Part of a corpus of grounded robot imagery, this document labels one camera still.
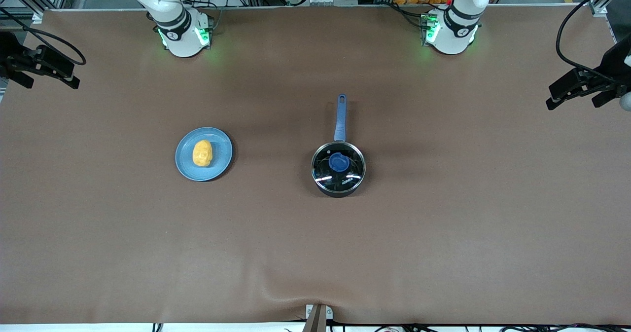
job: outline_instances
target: blue lid knob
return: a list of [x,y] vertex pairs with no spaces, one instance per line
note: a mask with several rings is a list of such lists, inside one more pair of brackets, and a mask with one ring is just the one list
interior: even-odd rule
[[341,173],[349,168],[351,160],[340,152],[335,152],[329,157],[329,168],[335,172]]

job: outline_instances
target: blue pan handle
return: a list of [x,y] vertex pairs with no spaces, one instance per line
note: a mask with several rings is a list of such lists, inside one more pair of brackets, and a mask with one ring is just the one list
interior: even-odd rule
[[338,96],[338,118],[335,123],[334,141],[347,140],[347,96],[340,94]]

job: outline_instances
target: blue plate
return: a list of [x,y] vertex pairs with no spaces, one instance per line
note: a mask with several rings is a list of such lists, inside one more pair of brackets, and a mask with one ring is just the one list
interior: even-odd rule
[[[212,161],[207,167],[193,163],[193,148],[202,140],[212,146]],[[189,132],[175,150],[175,165],[183,176],[196,182],[210,181],[221,175],[232,161],[232,142],[225,132],[214,127],[200,127]]]

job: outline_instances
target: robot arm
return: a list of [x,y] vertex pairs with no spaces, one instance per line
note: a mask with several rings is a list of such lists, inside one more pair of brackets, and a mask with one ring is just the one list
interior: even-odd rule
[[208,16],[180,0],[138,0],[158,25],[162,43],[178,57],[196,55],[210,45]]
[[478,29],[478,20],[489,0],[453,0],[446,9],[435,9],[436,20],[426,42],[448,55],[463,52]]

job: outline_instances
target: yellow potato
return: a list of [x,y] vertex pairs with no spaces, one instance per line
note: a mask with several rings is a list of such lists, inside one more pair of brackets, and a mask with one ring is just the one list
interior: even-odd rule
[[208,140],[202,140],[193,148],[193,163],[200,167],[207,167],[212,161],[212,146]]

